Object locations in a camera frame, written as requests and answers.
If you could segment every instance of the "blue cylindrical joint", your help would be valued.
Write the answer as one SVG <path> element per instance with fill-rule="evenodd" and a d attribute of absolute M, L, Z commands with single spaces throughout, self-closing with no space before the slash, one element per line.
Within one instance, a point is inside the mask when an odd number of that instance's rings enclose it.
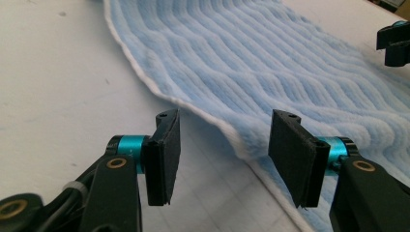
<path fill-rule="evenodd" d="M 328 165 L 325 175 L 336 176 L 335 167 L 341 166 L 340 158 L 348 157 L 348 152 L 343 141 L 338 137 L 317 137 L 319 140 L 327 142 L 331 146 L 328 157 Z"/>
<path fill-rule="evenodd" d="M 145 135 L 124 135 L 118 144 L 117 154 L 132 156 L 136 163 L 136 172 L 143 174 L 141 150 Z"/>

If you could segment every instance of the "ribbed fabric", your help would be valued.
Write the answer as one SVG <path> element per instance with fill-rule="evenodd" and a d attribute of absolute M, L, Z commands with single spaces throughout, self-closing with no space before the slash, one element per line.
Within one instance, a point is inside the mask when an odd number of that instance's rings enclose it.
<path fill-rule="evenodd" d="M 301 116 L 314 135 L 350 137 L 409 185 L 409 77 L 370 64 L 279 1 L 105 0 L 105 12 L 151 91 L 217 125 L 302 230 L 330 230 L 337 180 L 326 178 L 318 209 L 293 209 L 267 157 L 273 108 Z"/>

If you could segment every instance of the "striped towel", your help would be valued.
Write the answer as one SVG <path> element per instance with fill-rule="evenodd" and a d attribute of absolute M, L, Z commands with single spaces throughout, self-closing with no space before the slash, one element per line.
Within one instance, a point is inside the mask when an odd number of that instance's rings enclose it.
<path fill-rule="evenodd" d="M 302 230 L 329 231 L 337 179 L 295 210 L 268 154 L 272 109 L 314 135 L 348 136 L 409 185 L 410 78 L 273 0 L 105 0 L 108 26 L 157 96 L 217 125 Z"/>

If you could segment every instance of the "black object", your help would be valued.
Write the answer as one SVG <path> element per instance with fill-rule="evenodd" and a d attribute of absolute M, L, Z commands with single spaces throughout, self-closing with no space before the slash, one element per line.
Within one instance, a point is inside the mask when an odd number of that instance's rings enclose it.
<path fill-rule="evenodd" d="M 156 122 L 153 136 L 133 142 L 136 155 L 120 149 L 133 135 L 113 136 L 104 155 L 48 205 L 32 193 L 0 201 L 0 231 L 142 231 L 137 166 L 146 175 L 148 204 L 162 206 L 171 199 L 181 153 L 179 110 L 157 115 Z"/>
<path fill-rule="evenodd" d="M 377 163 L 360 156 L 348 138 L 339 141 L 345 152 L 339 165 L 323 161 L 317 140 L 301 125 L 294 114 L 274 110 L 269 156 L 274 161 L 296 206 L 317 207 L 324 170 L 338 173 L 335 198 L 330 211 L 333 229 L 355 231 L 410 231 L 410 188 L 392 177 Z"/>
<path fill-rule="evenodd" d="M 410 23 L 399 21 L 379 30 L 376 49 L 386 49 L 386 66 L 402 67 L 410 63 Z"/>

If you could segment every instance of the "white tabletop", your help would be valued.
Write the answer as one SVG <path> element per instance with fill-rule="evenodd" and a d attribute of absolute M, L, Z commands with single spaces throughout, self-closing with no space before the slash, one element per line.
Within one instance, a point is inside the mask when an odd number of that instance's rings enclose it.
<path fill-rule="evenodd" d="M 376 32 L 397 16 L 362 0 L 283 2 L 383 66 Z M 138 79 L 108 31 L 102 1 L 0 2 L 0 199 L 35 192 L 48 203 L 113 135 L 152 134 L 155 116 L 175 107 Z M 146 231 L 296 230 L 218 129 L 181 114 L 171 205 L 147 207 L 138 177 Z"/>

